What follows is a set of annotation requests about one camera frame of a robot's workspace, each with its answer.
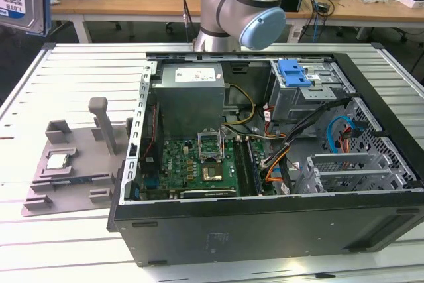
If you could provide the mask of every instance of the motherboard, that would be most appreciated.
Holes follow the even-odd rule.
[[[248,145],[247,150],[242,149],[244,144]],[[262,189],[258,167],[264,157],[259,139],[166,140],[162,169],[158,174],[145,175],[140,186],[150,193],[150,199],[165,194],[171,199],[207,198],[211,194],[216,197],[219,192],[223,196],[242,196],[249,183],[254,185],[251,190],[259,194]]]

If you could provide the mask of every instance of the yellow wire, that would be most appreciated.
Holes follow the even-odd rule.
[[[235,84],[230,84],[230,87],[232,87],[232,86],[235,87],[235,88],[237,88],[237,89],[239,89],[240,92],[242,92],[244,94],[244,96],[246,96],[248,98],[248,100],[250,101],[250,104],[252,104],[252,111],[250,112],[250,115],[246,119],[242,119],[240,121],[235,121],[235,122],[224,122],[223,125],[243,124],[243,123],[249,121],[253,117],[253,115],[254,115],[255,105],[253,103],[253,100],[250,98],[250,96],[241,87],[239,87],[239,86],[237,86]]]
[[[278,162],[289,152],[289,150],[290,150],[290,147],[287,148],[287,150],[285,152],[283,152],[280,155],[280,157],[278,157],[278,159],[272,164],[272,166],[270,167],[268,173],[266,174],[266,177],[265,177],[265,181],[266,182],[269,181],[269,177],[271,176],[271,172],[274,169],[274,167],[277,166]]]

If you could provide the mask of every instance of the open computer tower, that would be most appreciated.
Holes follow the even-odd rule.
[[[115,223],[139,266],[378,251],[423,149],[346,54],[147,54]]]

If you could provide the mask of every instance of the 3d printed holder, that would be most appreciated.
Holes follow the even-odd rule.
[[[94,128],[70,129],[65,120],[49,122],[48,142],[23,216],[110,207],[115,178],[127,153],[127,128],[112,127],[104,97],[92,98],[88,108],[95,115]]]

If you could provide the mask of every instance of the light blue robot joint cap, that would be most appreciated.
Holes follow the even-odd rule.
[[[241,32],[239,41],[251,50],[263,50],[273,44],[286,25],[286,13],[274,7],[254,17]]]

